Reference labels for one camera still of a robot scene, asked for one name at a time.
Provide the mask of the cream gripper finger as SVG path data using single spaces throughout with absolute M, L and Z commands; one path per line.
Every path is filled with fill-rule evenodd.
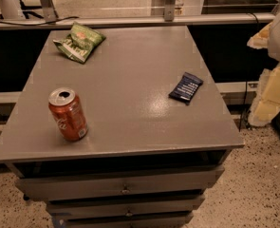
M 248 122 L 252 126 L 269 124 L 280 112 L 280 63 L 260 75 L 256 97 L 252 101 Z
M 255 49 L 267 48 L 269 45 L 270 27 L 271 23 L 268 23 L 255 33 L 247 42 L 247 46 Z

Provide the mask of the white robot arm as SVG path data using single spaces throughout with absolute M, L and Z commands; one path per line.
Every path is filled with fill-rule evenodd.
M 278 62 L 275 69 L 264 69 L 260 75 L 256 97 L 248 117 L 250 125 L 264 126 L 280 112 L 280 10 L 272 22 L 250 38 L 247 46 L 266 48 L 268 55 Z

